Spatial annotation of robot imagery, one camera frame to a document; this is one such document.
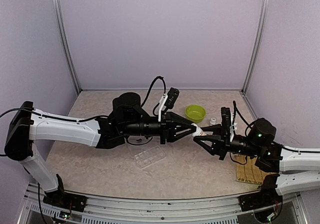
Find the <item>large white pill bottle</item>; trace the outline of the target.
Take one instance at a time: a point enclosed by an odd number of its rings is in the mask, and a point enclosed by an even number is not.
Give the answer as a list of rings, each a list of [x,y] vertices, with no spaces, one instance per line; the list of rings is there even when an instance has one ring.
[[[192,133],[193,137],[206,136],[207,134],[196,124],[192,123],[195,126],[195,132]]]

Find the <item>small white pill bottle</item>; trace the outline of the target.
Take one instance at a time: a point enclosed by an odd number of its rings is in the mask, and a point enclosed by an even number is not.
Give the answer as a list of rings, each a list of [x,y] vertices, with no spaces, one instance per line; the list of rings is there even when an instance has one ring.
[[[216,118],[212,117],[212,118],[210,119],[209,123],[210,123],[211,125],[215,125],[215,124],[217,123]]]

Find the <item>clear plastic pill organizer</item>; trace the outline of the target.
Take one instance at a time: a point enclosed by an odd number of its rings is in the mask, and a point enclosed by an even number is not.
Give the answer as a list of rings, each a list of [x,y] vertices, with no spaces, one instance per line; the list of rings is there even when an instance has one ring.
[[[134,156],[134,160],[140,169],[146,168],[166,157],[165,152],[160,146],[154,146],[142,151]]]

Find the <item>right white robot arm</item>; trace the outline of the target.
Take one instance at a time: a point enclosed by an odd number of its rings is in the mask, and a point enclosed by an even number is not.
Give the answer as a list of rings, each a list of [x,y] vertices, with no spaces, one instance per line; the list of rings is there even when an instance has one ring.
[[[295,148],[274,143],[276,128],[265,118],[251,123],[246,136],[234,134],[229,120],[221,124],[196,127],[193,140],[212,156],[223,160],[228,153],[255,159],[254,165],[267,173],[256,194],[256,202],[266,206],[276,193],[286,194],[319,189],[320,150]]]

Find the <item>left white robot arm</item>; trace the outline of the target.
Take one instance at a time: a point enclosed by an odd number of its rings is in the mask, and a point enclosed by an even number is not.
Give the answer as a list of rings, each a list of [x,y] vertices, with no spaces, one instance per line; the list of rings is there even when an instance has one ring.
[[[62,179],[53,175],[44,159],[33,146],[34,141],[71,142],[97,149],[113,149],[130,136],[159,137],[161,144],[173,143],[195,133],[197,125],[170,110],[178,91],[163,94],[158,103],[158,115],[150,116],[135,92],[126,92],[112,101],[112,112],[87,119],[67,117],[44,112],[25,101],[15,109],[9,124],[4,152],[18,161],[38,182],[45,194],[63,207],[70,202]]]

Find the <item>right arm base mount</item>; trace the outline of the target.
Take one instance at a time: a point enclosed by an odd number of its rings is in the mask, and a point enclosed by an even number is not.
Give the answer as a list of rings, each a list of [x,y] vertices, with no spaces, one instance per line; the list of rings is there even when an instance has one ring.
[[[281,203],[283,196],[278,195],[274,188],[261,189],[258,192],[240,195],[238,197],[242,212],[260,209]]]

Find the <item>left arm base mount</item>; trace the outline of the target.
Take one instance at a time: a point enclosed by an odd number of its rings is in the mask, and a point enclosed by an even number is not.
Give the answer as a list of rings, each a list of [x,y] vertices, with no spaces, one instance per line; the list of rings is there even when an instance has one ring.
[[[44,192],[45,196],[43,198],[43,202],[55,207],[68,209],[70,212],[83,212],[87,204],[87,197],[80,194],[66,192],[62,178],[58,174],[56,174],[56,177],[58,181],[57,190]]]

